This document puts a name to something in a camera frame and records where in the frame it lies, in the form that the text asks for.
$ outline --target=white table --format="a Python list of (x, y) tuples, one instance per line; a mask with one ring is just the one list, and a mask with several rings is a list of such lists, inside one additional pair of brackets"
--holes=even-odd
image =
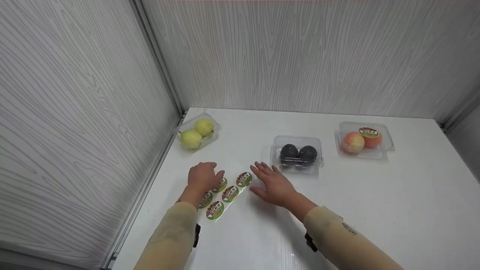
[[(321, 140), (316, 178), (288, 175), (296, 189), (341, 215), (405, 269), (480, 269), (480, 185), (432, 119), (190, 108), (222, 126), (217, 141), (190, 155), (176, 139), (134, 222), (114, 270), (131, 270), (166, 210), (187, 183), (191, 166), (215, 161), (229, 183), (255, 160), (269, 162), (276, 135)], [(339, 157), (341, 121), (387, 125), (395, 152), (388, 162)], [(253, 184), (260, 185), (257, 179)], [(200, 218), (200, 242), (186, 269), (330, 269), (283, 209), (246, 190), (217, 222)]]

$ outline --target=gray wall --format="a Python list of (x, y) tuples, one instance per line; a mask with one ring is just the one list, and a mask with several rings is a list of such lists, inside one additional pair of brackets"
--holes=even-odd
[(480, 1), (144, 0), (185, 105), (434, 118), (480, 82)]
[(448, 138), (480, 183), (480, 106), (453, 127)]
[(0, 240), (100, 263), (179, 119), (128, 0), (0, 1)]

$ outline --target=sticker on fruit box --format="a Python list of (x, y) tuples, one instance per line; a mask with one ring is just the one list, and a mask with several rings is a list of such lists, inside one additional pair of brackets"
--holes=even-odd
[(231, 185), (225, 189), (222, 194), (222, 201), (232, 202), (239, 195), (239, 188), (234, 185)]
[(251, 182), (252, 182), (252, 174), (249, 172), (242, 172), (237, 177), (237, 186), (239, 187), (246, 187), (250, 185)]
[(228, 183), (227, 179), (225, 177), (222, 178), (222, 180), (220, 180), (220, 183), (216, 187), (212, 188), (212, 191), (214, 193), (221, 192), (227, 186), (227, 183)]
[(207, 207), (212, 202), (212, 199), (213, 199), (213, 194), (210, 191), (208, 191), (207, 193), (205, 193), (204, 197), (200, 200), (200, 206), (198, 208), (203, 209)]
[(216, 220), (223, 214), (223, 203), (221, 201), (215, 201), (207, 208), (207, 218), (209, 220)]
[(360, 135), (367, 137), (367, 138), (375, 138), (378, 137), (378, 131), (372, 127), (363, 126), (359, 128)]

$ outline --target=clear plastic clamshell box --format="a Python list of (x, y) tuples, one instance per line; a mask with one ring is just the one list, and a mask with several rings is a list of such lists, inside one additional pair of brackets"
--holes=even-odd
[(395, 151), (388, 128), (379, 123), (341, 122), (336, 134), (340, 155), (372, 160), (388, 160)]
[(218, 139), (220, 128), (208, 113), (202, 113), (178, 127), (177, 137), (184, 149), (195, 152)]
[(323, 161), (318, 138), (279, 135), (274, 139), (271, 163), (282, 172), (318, 174)]

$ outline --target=pear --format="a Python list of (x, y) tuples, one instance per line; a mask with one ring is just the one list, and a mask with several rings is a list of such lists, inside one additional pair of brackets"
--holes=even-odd
[(214, 125), (209, 119), (199, 119), (195, 122), (195, 130), (202, 135), (202, 137), (208, 137), (213, 134)]
[(180, 142), (186, 148), (197, 149), (202, 143), (202, 135), (193, 129), (185, 130), (180, 134)]

